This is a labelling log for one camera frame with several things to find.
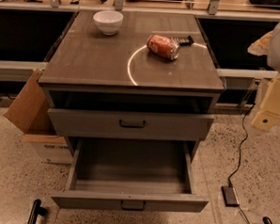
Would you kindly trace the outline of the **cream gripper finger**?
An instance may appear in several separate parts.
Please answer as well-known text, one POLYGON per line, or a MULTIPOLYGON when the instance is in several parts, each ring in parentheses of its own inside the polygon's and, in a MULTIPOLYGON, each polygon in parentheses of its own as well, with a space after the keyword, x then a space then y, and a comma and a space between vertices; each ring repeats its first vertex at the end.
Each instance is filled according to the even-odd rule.
POLYGON ((248 48, 248 53, 255 56, 265 56, 268 53, 272 31, 264 34, 260 39, 254 41, 248 48))

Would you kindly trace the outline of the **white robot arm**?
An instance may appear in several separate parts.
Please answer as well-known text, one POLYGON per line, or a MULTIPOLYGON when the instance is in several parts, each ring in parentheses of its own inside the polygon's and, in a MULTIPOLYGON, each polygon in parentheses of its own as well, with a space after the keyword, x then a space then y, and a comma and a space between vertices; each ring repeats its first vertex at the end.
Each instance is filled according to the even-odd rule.
POLYGON ((268 83, 251 121, 251 126, 258 131, 269 131, 280 121, 280 22, 273 31, 253 42, 248 53, 266 56, 267 64, 278 72, 268 83))

